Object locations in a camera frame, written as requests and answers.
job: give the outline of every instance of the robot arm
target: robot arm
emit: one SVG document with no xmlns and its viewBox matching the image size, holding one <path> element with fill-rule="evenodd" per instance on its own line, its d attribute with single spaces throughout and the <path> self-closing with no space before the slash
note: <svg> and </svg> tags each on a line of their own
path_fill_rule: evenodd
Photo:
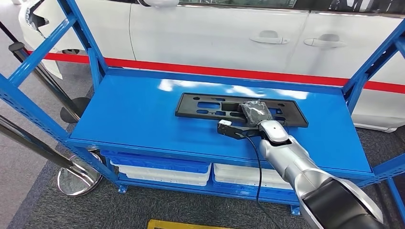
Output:
<svg viewBox="0 0 405 229">
<path fill-rule="evenodd" d="M 295 190 L 300 211 L 317 229 L 382 229 L 377 205 L 355 184 L 315 165 L 308 152 L 275 120 L 260 122 L 260 152 Z"/>
</svg>

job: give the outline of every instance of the black cable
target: black cable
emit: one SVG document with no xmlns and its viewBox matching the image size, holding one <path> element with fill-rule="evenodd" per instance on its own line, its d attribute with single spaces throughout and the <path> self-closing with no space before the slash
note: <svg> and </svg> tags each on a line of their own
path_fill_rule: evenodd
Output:
<svg viewBox="0 0 405 229">
<path fill-rule="evenodd" d="M 253 143 L 252 139 L 250 139 L 248 136 L 245 135 L 245 137 L 252 144 L 253 149 L 255 150 L 256 153 L 257 162 L 259 163 L 259 186 L 257 187 L 257 194 L 256 194 L 257 206 L 270 218 L 270 220 L 276 225 L 276 227 L 280 229 L 280 226 L 274 221 L 273 217 L 265 210 L 265 208 L 259 202 L 260 188 L 262 187 L 262 165 L 260 164 L 259 152 L 257 151 L 256 145 Z"/>
</svg>

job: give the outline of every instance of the perforated metal upright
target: perforated metal upright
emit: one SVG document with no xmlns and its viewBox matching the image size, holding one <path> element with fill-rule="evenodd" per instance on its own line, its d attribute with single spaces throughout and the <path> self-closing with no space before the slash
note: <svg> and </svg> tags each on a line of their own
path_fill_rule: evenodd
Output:
<svg viewBox="0 0 405 229">
<path fill-rule="evenodd" d="M 357 180 L 361 187 L 388 179 L 401 214 L 405 216 L 405 208 L 391 179 L 405 171 L 405 155 L 370 169 L 350 117 L 364 84 L 397 51 L 405 55 L 405 21 L 399 24 L 346 85 L 339 88 L 257 80 L 254 75 L 235 78 L 108 67 L 76 2 L 58 1 L 66 19 L 8 79 L 0 75 L 0 97 L 117 185 L 119 192 L 125 193 L 128 185 L 134 185 L 254 199 L 255 193 L 230 191 L 226 187 L 214 186 L 212 180 L 205 187 L 193 187 L 130 179 L 125 174 L 115 174 L 111 166 L 103 165 L 86 150 L 86 147 L 96 147 L 129 154 L 257 166 L 255 154 L 250 152 L 247 144 L 215 134 L 213 129 L 216 123 L 213 120 L 174 117 L 174 108 L 183 92 L 236 96 L 249 94 L 251 97 L 295 100 L 307 117 L 309 126 L 291 127 L 289 131 L 309 151 L 314 161 L 333 175 Z M 73 27 L 88 53 L 96 90 L 71 135 L 18 89 L 70 27 Z M 145 104 L 147 114 L 139 112 L 135 103 L 148 100 L 152 103 Z M 323 110 L 314 112 L 315 103 L 321 104 Z M 115 117 L 115 121 L 106 122 L 109 120 L 106 117 Z M 335 126 L 333 132 L 324 128 L 327 125 Z M 323 134 L 319 142 L 324 142 L 328 148 L 313 142 L 312 136 L 320 131 Z M 292 206 L 298 204 L 293 191 L 276 188 L 270 189 L 268 195 L 260 199 Z"/>
</svg>

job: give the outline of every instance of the stanchion post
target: stanchion post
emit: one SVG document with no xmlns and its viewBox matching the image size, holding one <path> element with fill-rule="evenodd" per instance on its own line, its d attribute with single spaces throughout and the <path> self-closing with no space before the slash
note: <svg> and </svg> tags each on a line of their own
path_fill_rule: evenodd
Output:
<svg viewBox="0 0 405 229">
<path fill-rule="evenodd" d="M 22 42 L 13 43 L 9 46 L 9 50 L 21 63 L 29 56 L 27 50 L 25 49 L 25 45 Z M 62 120 L 67 123 L 78 122 L 88 103 L 90 102 L 90 99 L 81 97 L 71 100 L 41 64 L 34 69 L 34 74 L 37 79 L 54 95 L 54 97 L 57 98 L 60 103 L 62 103 L 62 106 L 64 107 L 61 110 Z"/>
<path fill-rule="evenodd" d="M 84 195 L 101 180 L 101 175 L 85 162 L 74 157 L 73 160 L 66 158 L 1 115 L 0 133 L 62 167 L 58 174 L 58 187 L 67 195 Z"/>
</svg>

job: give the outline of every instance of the car door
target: car door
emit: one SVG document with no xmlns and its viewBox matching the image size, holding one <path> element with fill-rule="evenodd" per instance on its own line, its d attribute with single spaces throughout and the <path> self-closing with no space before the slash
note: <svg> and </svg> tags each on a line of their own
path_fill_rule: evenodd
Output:
<svg viewBox="0 0 405 229">
<path fill-rule="evenodd" d="M 130 3 L 125 0 L 76 0 L 76 3 L 103 56 L 134 60 L 128 29 Z M 48 21 L 38 28 L 45 37 L 65 18 L 56 0 L 45 0 L 34 14 Z M 72 28 L 58 41 L 55 48 L 59 51 L 84 50 Z"/>
<path fill-rule="evenodd" d="M 311 12 L 287 73 L 351 78 L 402 21 L 379 14 Z M 397 54 L 371 80 L 405 84 Z M 393 131 L 405 124 L 404 94 L 363 90 L 352 118 L 360 127 Z"/>
<path fill-rule="evenodd" d="M 308 15 L 307 11 L 246 5 L 254 5 L 255 0 L 234 1 L 242 7 L 226 5 L 229 1 L 223 0 L 211 1 L 217 5 L 199 2 L 181 2 L 170 8 L 133 4 L 130 33 L 136 59 L 281 72 Z M 255 6 L 280 6 L 261 4 L 257 0 Z M 281 5 L 293 7 L 294 1 Z"/>
</svg>

